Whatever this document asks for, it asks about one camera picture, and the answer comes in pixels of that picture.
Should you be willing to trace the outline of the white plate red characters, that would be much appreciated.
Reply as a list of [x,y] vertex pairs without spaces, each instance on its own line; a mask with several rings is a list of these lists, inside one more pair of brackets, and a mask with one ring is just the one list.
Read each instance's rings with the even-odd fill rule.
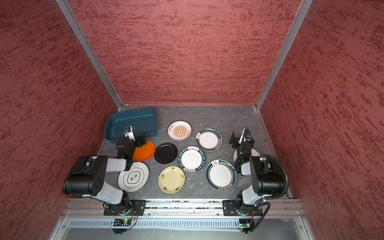
[[[260,152],[257,151],[255,148],[252,148],[252,156],[253,157],[257,157],[257,156],[260,156]],[[236,160],[237,160],[237,150],[235,150],[233,152],[233,164],[236,163]],[[251,176],[251,167],[250,167],[250,163],[245,163],[241,166],[240,168],[240,173],[243,175],[243,176]]]

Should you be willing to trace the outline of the small green rimmed plate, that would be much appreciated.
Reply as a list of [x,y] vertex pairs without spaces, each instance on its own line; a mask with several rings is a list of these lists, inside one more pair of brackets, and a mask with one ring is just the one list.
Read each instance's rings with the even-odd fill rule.
[[212,152],[219,149],[222,145],[223,138],[221,134],[214,129],[200,130],[196,135],[196,144],[199,148]]

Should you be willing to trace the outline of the large green red rimmed plate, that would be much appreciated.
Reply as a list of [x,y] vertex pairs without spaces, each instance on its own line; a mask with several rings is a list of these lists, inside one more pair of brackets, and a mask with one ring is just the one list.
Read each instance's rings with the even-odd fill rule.
[[206,168],[208,184],[219,191],[231,189],[237,181],[235,168],[228,161],[214,160]]

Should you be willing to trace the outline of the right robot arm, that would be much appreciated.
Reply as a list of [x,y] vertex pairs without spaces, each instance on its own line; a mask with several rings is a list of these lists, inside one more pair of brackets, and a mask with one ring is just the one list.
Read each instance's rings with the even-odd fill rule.
[[252,156],[255,140],[249,128],[243,129],[239,138],[232,133],[229,144],[237,151],[234,167],[237,173],[249,165],[251,186],[238,195],[238,206],[260,206],[288,193],[288,174],[282,163],[271,155]]

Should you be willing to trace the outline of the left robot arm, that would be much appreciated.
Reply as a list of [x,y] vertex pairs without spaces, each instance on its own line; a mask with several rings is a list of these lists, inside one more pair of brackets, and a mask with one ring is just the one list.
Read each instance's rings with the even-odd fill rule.
[[127,173],[134,165],[136,148],[146,144],[145,133],[136,137],[128,135],[118,139],[116,158],[80,156],[66,177],[62,192],[78,198],[90,197],[109,205],[129,207],[128,194],[105,182],[105,176],[107,172]]

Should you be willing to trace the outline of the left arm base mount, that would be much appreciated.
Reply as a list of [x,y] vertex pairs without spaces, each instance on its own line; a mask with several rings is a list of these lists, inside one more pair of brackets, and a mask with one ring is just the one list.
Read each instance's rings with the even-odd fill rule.
[[142,216],[146,207],[146,200],[128,200],[118,205],[104,203],[104,216]]

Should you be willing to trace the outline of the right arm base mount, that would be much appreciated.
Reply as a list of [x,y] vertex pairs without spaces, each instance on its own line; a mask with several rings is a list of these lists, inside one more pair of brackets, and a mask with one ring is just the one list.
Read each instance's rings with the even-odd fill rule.
[[261,217],[263,215],[263,211],[253,205],[245,205],[235,200],[223,200],[222,203],[224,216]]

